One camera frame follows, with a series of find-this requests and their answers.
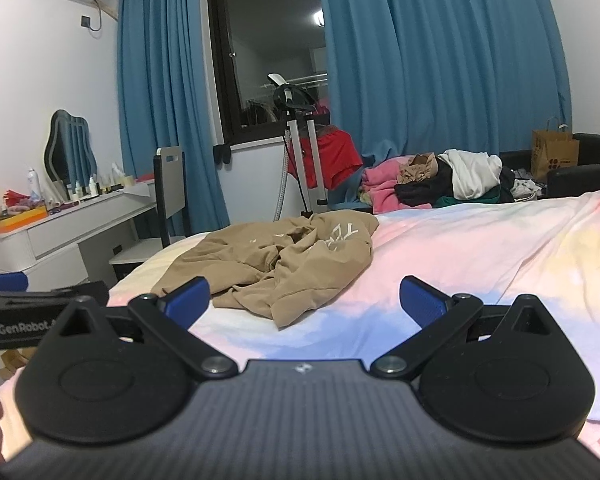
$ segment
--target blue gripper pad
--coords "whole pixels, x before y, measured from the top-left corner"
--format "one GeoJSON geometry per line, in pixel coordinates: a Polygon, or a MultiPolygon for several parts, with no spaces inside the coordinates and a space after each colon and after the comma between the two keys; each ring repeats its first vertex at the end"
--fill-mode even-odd
{"type": "Polygon", "coordinates": [[[205,313],[211,299],[209,283],[196,277],[164,298],[164,313],[184,330],[188,330],[205,313]]]}
{"type": "Polygon", "coordinates": [[[405,276],[400,284],[400,306],[421,328],[444,316],[450,300],[415,276],[405,276]]]}

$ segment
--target black sofa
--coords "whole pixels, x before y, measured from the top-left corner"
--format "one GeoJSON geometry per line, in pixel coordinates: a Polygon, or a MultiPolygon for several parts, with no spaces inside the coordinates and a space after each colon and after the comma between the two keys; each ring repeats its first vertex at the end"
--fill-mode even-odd
{"type": "MultiPolygon", "coordinates": [[[[600,190],[600,135],[573,134],[580,141],[578,165],[551,170],[546,176],[547,198],[580,196],[600,190]]],[[[531,150],[503,152],[502,163],[515,170],[531,170],[531,150]]]]}

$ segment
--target white chair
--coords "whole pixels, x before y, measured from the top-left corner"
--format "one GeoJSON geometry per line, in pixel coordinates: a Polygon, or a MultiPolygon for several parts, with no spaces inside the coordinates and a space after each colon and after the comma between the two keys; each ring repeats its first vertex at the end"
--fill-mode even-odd
{"type": "Polygon", "coordinates": [[[170,237],[167,220],[182,211],[182,221],[186,236],[191,236],[187,187],[184,181],[184,154],[179,146],[158,148],[154,156],[155,207],[158,213],[160,238],[147,238],[128,249],[120,251],[109,264],[113,266],[117,279],[121,280],[136,267],[142,265],[172,242],[184,236],[170,237]]]}

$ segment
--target red clothing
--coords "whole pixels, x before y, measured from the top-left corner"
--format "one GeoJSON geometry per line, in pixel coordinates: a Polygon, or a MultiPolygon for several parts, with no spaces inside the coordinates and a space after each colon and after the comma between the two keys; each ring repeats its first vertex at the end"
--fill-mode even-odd
{"type": "MultiPolygon", "coordinates": [[[[347,132],[333,130],[324,136],[318,137],[317,140],[324,187],[327,189],[336,189],[362,167],[362,159],[353,145],[351,136],[347,132]]],[[[300,139],[300,145],[302,146],[302,160],[304,161],[307,186],[310,189],[318,187],[315,178],[311,143],[309,139],[300,139]]],[[[289,145],[289,151],[288,172],[298,178],[293,146],[289,145]]]]}

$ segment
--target paper bag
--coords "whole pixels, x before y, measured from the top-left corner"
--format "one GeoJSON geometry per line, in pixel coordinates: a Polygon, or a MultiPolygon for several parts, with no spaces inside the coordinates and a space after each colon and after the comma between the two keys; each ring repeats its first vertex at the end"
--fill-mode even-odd
{"type": "Polygon", "coordinates": [[[546,181],[546,174],[556,168],[578,165],[580,141],[571,132],[534,130],[531,152],[531,174],[534,179],[546,181]]]}

